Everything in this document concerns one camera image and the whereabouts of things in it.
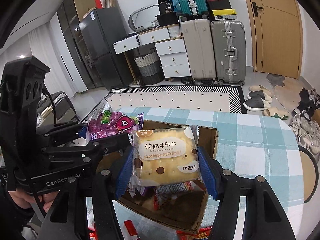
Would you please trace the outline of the person's left hand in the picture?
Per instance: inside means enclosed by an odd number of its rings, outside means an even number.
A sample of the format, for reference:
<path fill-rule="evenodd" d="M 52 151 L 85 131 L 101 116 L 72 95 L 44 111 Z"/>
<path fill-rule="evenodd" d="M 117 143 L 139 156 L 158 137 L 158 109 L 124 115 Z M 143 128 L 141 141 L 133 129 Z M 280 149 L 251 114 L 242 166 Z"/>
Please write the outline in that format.
<path fill-rule="evenodd" d="M 22 189 L 17 189 L 16 191 L 8 192 L 12 200 L 21 208 L 27 209 L 31 207 L 31 203 L 35 203 L 36 200 L 34 197 L 25 193 Z M 58 191 L 44 194 L 39 196 L 39 199 L 44 202 L 43 209 L 45 212 L 48 212 L 53 201 L 57 197 Z"/>

